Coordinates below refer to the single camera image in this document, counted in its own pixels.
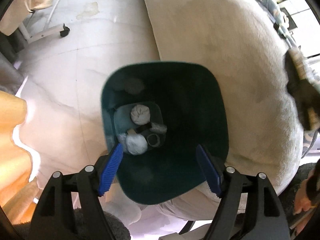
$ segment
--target black caster wheel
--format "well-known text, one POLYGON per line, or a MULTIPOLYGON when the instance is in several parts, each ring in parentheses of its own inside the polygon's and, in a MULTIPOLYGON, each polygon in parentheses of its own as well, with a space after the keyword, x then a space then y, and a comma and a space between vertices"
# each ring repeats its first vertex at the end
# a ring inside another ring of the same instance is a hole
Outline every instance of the black caster wheel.
POLYGON ((60 32, 60 36, 65 37, 69 34, 69 32, 70 32, 70 29, 67 26, 63 25, 63 31, 60 32))

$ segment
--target gray carpet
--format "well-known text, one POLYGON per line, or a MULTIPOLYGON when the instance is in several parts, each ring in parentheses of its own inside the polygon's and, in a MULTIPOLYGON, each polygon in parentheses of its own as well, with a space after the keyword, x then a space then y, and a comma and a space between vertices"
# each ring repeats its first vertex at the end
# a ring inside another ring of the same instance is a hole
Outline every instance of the gray carpet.
MULTIPOLYGON (((108 214, 106 212, 104 214, 111 227, 113 234, 115 235, 116 240, 131 239, 129 230, 123 225, 122 222, 120 222, 116 217, 114 217, 111 214, 108 214)), ((81 209, 75 210, 75 218, 79 240, 90 240, 89 232, 84 223, 84 217, 81 209)), ((30 223, 15 225, 14 228, 24 239, 27 239, 30 229, 30 223)))

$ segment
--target beige pillow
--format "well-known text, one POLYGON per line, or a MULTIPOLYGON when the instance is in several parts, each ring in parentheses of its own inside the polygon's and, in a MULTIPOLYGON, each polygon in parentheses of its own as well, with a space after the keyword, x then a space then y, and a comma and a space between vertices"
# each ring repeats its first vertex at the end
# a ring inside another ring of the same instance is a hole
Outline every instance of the beige pillow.
POLYGON ((30 10, 40 10, 52 5, 53 0, 13 0, 0 21, 0 31, 11 35, 28 16, 30 10))
MULTIPOLYGON (((255 0, 145 2, 161 60, 201 64, 219 83, 229 133, 226 165, 254 176, 265 172, 279 194, 298 169, 303 131, 286 91, 286 47, 272 22, 255 0)), ((162 213, 212 218, 219 199, 206 183, 197 190, 201 197, 190 203, 178 197, 162 213), (206 197, 212 204, 203 207, 206 197)))

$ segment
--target stain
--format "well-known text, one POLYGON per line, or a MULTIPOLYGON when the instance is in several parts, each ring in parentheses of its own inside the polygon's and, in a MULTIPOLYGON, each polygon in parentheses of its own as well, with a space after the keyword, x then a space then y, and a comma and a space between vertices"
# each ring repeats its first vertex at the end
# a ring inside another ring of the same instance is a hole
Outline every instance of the stain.
POLYGON ((78 14, 76 16, 76 19, 77 20, 82 20, 82 19, 85 19, 85 18, 92 17, 92 16, 94 16, 94 15, 96 15, 98 13, 99 13, 99 10, 98 10, 98 3, 97 2, 86 3, 84 5, 83 12, 78 14))

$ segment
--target dark round object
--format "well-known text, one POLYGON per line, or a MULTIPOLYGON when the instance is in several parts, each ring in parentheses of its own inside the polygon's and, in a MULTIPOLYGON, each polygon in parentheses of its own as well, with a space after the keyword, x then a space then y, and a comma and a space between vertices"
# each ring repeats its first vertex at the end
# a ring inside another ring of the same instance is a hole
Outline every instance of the dark round object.
POLYGON ((152 147, 157 147, 160 145, 160 137, 159 135, 152 133, 147 136, 147 142, 152 147))
POLYGON ((60 36, 61 36, 61 37, 67 36, 67 35, 69 34, 69 32, 70 32, 70 28, 68 28, 68 27, 65 26, 65 25, 63 26, 63 29, 64 29, 64 30, 60 32, 60 36))

